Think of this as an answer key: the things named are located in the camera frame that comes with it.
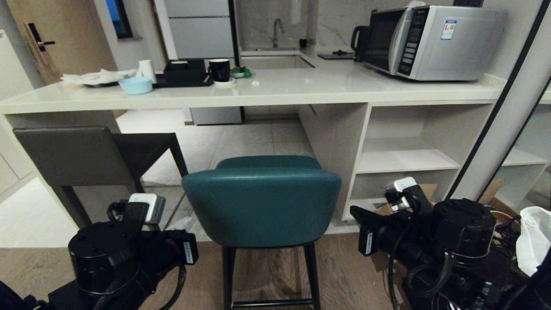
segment gray leather chair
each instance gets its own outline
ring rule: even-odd
[[[143,193],[140,178],[168,149],[182,177],[188,173],[174,133],[111,134],[102,126],[13,132],[80,228],[91,220],[73,186],[127,185]]]

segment white label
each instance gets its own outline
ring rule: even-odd
[[[369,253],[371,253],[371,244],[373,242],[373,233],[370,232],[368,233],[368,242],[365,246],[365,255],[368,255]]]
[[[191,245],[189,242],[183,243],[183,249],[186,251],[186,262],[188,264],[193,264],[193,255],[191,255]]]
[[[442,31],[442,36],[440,37],[440,40],[451,40],[456,24],[456,20],[447,20],[446,25],[444,25],[444,30]]]

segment silver microwave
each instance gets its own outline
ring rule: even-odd
[[[361,59],[419,81],[470,81],[492,60],[507,11],[423,6],[373,12]]]

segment chair backrest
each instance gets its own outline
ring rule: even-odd
[[[107,127],[45,127],[13,132],[50,186],[133,183]]]
[[[307,168],[235,168],[185,176],[182,185],[205,232],[228,247],[287,247],[327,230],[341,179]]]

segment wooden floor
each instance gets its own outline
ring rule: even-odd
[[[173,309],[223,309],[222,250],[200,242],[199,261],[188,266],[187,281]],[[387,257],[371,258],[358,250],[358,234],[326,235],[316,242],[321,305],[324,310],[392,309],[386,290]],[[172,295],[177,272],[159,284],[141,309],[159,309]],[[0,249],[0,280],[20,296],[47,300],[50,291],[74,279],[66,248]],[[237,250],[234,300],[309,298],[310,288],[302,248]],[[401,301],[401,291],[397,291]],[[311,309],[271,307],[262,309]]]

